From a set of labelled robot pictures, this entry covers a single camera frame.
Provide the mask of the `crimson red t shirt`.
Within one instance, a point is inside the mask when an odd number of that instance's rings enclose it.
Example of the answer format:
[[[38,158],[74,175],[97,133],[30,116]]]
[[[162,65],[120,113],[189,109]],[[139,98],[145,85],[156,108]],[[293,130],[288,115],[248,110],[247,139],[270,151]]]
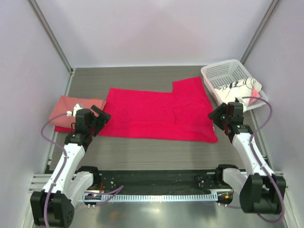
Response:
[[[213,110],[201,77],[174,81],[171,92],[110,88],[102,136],[216,143]]]

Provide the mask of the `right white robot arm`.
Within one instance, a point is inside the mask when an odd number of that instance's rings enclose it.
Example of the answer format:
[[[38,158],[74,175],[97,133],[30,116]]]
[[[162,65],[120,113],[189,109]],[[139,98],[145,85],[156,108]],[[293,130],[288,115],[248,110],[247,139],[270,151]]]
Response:
[[[264,160],[255,142],[255,132],[244,124],[243,105],[238,101],[222,103],[208,117],[236,148],[247,173],[222,167],[214,176],[215,184],[220,188],[229,185],[239,195],[244,213],[283,214],[286,181],[276,176]]]

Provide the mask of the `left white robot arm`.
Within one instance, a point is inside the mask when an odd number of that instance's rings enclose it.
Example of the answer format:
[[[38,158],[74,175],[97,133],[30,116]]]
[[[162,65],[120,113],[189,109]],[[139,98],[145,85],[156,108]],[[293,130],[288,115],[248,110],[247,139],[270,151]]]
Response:
[[[76,104],[72,111],[60,116],[74,119],[71,131],[65,138],[64,145],[50,141],[62,150],[62,155],[51,177],[41,191],[34,191],[30,205],[34,224],[46,228],[70,227],[75,208],[85,191],[97,189],[101,184],[96,167],[86,167],[82,171],[76,168],[84,157],[92,139],[109,122],[111,116],[93,105],[83,108]]]

